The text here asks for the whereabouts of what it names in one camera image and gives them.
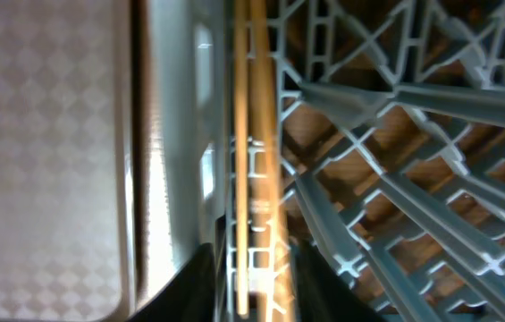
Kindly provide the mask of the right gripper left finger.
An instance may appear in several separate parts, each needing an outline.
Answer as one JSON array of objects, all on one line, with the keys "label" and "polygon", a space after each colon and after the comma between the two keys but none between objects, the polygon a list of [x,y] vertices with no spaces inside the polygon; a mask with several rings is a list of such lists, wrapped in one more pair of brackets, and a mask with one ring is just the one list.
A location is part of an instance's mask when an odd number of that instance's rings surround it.
[{"label": "right gripper left finger", "polygon": [[174,279],[128,322],[212,322],[214,311],[214,249],[211,243],[205,243]]}]

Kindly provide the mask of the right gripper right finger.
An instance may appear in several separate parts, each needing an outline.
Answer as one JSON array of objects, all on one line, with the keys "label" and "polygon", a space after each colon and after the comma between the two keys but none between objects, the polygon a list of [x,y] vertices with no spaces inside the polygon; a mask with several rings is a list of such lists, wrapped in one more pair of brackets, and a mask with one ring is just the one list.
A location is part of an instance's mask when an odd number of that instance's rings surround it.
[{"label": "right gripper right finger", "polygon": [[385,322],[360,300],[307,241],[291,245],[301,321]]}]

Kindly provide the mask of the wooden chopstick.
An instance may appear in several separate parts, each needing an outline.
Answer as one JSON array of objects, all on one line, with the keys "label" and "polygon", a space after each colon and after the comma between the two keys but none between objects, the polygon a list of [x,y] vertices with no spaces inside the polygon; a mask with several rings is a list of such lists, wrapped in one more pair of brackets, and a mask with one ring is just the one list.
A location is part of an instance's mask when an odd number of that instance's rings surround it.
[{"label": "wooden chopstick", "polygon": [[265,319],[267,321],[294,322],[296,320],[295,296],[292,291],[293,282],[288,233],[285,227],[286,218],[282,214],[280,204],[282,197],[280,152],[276,138],[274,76],[265,2],[251,0],[249,8],[256,56],[253,71],[258,92],[257,123],[261,140],[265,143],[266,179],[262,191],[267,194],[268,214],[270,215],[270,256],[269,273],[266,278]]},{"label": "wooden chopstick", "polygon": [[249,315],[248,280],[248,30],[247,1],[234,1],[234,134],[237,255],[237,313]]}]

